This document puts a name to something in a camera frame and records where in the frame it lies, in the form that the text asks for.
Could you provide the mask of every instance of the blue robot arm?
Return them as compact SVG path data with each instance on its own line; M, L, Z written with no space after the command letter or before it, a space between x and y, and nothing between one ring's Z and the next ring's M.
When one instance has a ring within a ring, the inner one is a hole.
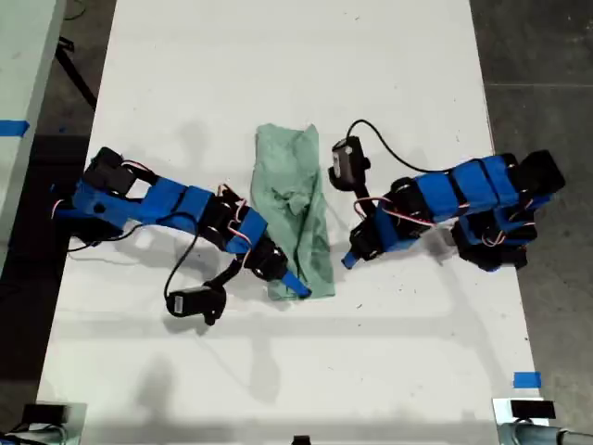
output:
M371 126L385 148L400 162L423 174L400 178L381 197L369 197L357 123ZM330 181L354 192L364 213L350 233L351 249L342 260L348 268L359 259L410 247L437 223L458 218L451 230L460 256L481 269L526 264L525 245L537 237L534 211L564 187L564 178L547 150L531 153L519 163L511 154L472 159L445 171L427 171L398 157L369 122L356 121L346 139L333 148Z
M145 196L127 197L138 180L149 184ZM224 285L243 267L265 281L281 280L301 298L310 295L309 289L287 269L282 250L266 234L266 221L231 188L221 186L214 194L179 184L142 164L124 160L107 147L101 148L91 161L74 194L60 203L57 217L86 246L123 239L127 236L123 235L124 225L135 220L138 224L134 229L156 224L193 235L194 241L182 260L200 236L234 254L231 265L199 289L169 292L170 279L181 265L176 264L164 289L167 309L176 317L202 313L207 324L214 324L226 305Z

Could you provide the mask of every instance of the black cable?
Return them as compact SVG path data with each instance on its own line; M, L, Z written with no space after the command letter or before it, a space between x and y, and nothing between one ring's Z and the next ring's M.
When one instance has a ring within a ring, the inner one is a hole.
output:
M92 243L89 244L85 244L84 246L81 246L79 248L70 248L67 250L68 253L71 252L78 252L79 250L84 250L86 248L92 248L94 246L96 246L96 243L105 243L105 242L109 242L109 241L121 241L122 239L126 239L128 236L132 236L132 234L138 230L140 227L144 227L146 224L136 224L132 229L130 229L130 231L126 234L120 235L120 236L115 236L113 238L105 238L105 239L98 239L96 241L93 241Z
M401 162L402 164L404 164L406 167L415 170L417 172L420 173L446 173L448 172L448 170L426 170L426 169L421 169L420 167L416 167L414 165L411 165L409 162L405 161L404 159L400 158L387 144L387 142L384 140L383 136L381 135L381 133L379 132L379 130L377 130L377 128L372 125L369 121L366 121L364 119L358 119L357 121L354 121L352 123L352 125L350 125L350 128L348 128L348 131L346 133L346 137L350 137L350 134L352 133L352 130L354 129L354 127L356 127L359 123L364 123L365 125L368 125L373 131L374 133L377 135L377 137L379 138L379 140L381 141L381 143L383 144L383 146L385 147L385 149L391 153L391 156L393 156L395 159L397 159L399 162Z
M6 440L8 442L16 443L16 444L25 443L27 445L47 445L47 444L45 444L43 442L39 442L37 440L23 439L23 438L20 438L19 436L14 436L10 433L8 433L8 434L0 433L0 439Z
M191 213L187 213L185 211L176 211L170 215L165 216L164 218L160 218L159 220L157 220L157 223L163 223L175 216L181 216L183 218L186 218L188 220L190 220L192 223L194 223L195 229L196 229L196 233L194 234L194 239L192 239L192 242L189 244L189 246L185 249L185 252L183 253L183 255L181 257L179 257L179 259L177 260L177 262L175 263L175 265L173 266L173 268L170 270L170 274L169 277L167 278L167 281L165 282L165 287L163 287L163 296L165 297L165 299L167 298L167 296L169 295L169 285L170 285L170 280L173 278L173 276L175 275L175 273L177 272L177 270L181 267L181 265L183 264L183 262L185 261L185 259L187 258L187 256L190 254L190 252L192 251L192 249L194 248L194 246L196 245L196 241L199 238L199 233L198 233L198 222L197 219L194 215L192 215Z
M65 17L64 21L72 21L75 19L79 19L86 12L86 5L82 2L82 0L73 0L73 2L80 5L82 7L82 9L78 14L74 14L73 16L70 16L70 17Z
M190 252L192 251L192 249L194 248L194 246L196 245L196 241L199 238L199 233L198 233L198 222L197 219L194 215L192 215L191 213L187 213L185 211L176 211L173 212L163 218L160 218L157 220L158 224L164 223L167 220L170 220L171 218L175 217L175 216L181 216L183 218L186 218L188 220L190 220L192 223L194 223L195 229L196 229L196 233L194 234L194 239L192 240L192 242L190 243L190 245L187 247L187 249L185 250L185 252L183 253L183 255L177 260L177 262L175 263L175 265L173 266L173 268L170 271L169 277L167 278L167 281L165 282L165 287L163 288L163 295L165 296L165 298L169 295L169 285L170 285L170 281L173 278L173 276L175 275L175 273L177 272L177 270L181 267L181 265L183 264L183 262L185 261L185 259L187 258L187 256L190 254ZM136 230L138 230L140 227L144 227L145 224L139 223L136 224L127 234L124 235L120 235L120 236L116 236L114 238L108 238L108 239L103 239L101 240L101 242L105 242L105 241L121 241L122 239L127 238L128 236L132 235ZM87 244L84 245L80 248L72 248L70 250L68 250L68 252L76 252L77 250L83 250L84 248L90 248L93 246L93 243L91 244Z
M69 248L68 250L66 250L66 253L78 252L79 250L85 250L86 248L91 248L92 246L93 244L85 244L84 246L80 246L79 248Z

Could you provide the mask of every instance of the blue painter's tape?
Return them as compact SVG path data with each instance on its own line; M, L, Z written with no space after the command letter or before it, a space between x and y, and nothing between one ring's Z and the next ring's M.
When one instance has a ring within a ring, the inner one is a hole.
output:
M344 267L347 269L352 269L358 261L359 259L356 258L352 252L348 252L342 259L342 264L344 264Z
M0 120L0 136L22 137L29 129L27 121L2 121Z
M311 295L311 291L290 271L286 271L282 277L282 282L285 286L293 289L296 294L303 299Z
M541 388L541 373L515 373L512 386L514 388Z

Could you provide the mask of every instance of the green cloth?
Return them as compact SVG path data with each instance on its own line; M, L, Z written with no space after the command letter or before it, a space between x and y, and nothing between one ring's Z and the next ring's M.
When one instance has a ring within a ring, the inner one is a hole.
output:
M268 234L288 257L288 267L312 291L335 294L319 169L319 135L268 123L258 127L251 202L268 222ZM268 284L272 299L297 299L280 281Z

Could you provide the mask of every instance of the white table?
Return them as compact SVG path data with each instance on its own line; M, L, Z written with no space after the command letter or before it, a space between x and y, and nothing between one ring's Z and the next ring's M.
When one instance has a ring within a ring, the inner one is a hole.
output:
M23 137L0 136L0 273L65 5L65 0L0 1L0 120L30 124Z
M326 168L356 118L426 168L491 153L467 0L119 0L89 157L248 196L258 125L315 123ZM356 133L372 193L411 174ZM515 271L419 243L345 273L353 196L324 192L337 295L273 303L243 273L206 333L162 299L188 235L72 254L39 399L87 402L83 443L496 443L491 398L537 394L511 384L534 368ZM230 259L201 241L171 288Z

